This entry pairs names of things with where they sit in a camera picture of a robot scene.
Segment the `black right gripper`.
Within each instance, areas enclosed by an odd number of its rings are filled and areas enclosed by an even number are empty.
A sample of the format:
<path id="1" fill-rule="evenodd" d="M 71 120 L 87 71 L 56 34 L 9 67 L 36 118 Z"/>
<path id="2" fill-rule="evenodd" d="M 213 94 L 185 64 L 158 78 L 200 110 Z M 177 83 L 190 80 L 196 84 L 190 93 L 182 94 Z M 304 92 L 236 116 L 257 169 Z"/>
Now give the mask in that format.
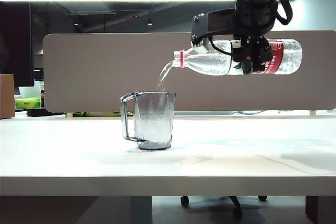
<path id="1" fill-rule="evenodd" d="M 263 35 L 273 27 L 277 8 L 277 1 L 259 4 L 236 1 L 233 14 L 235 40 L 230 42 L 232 60 L 242 62 L 243 74 L 264 73 L 266 62 L 273 58 L 269 41 Z"/>

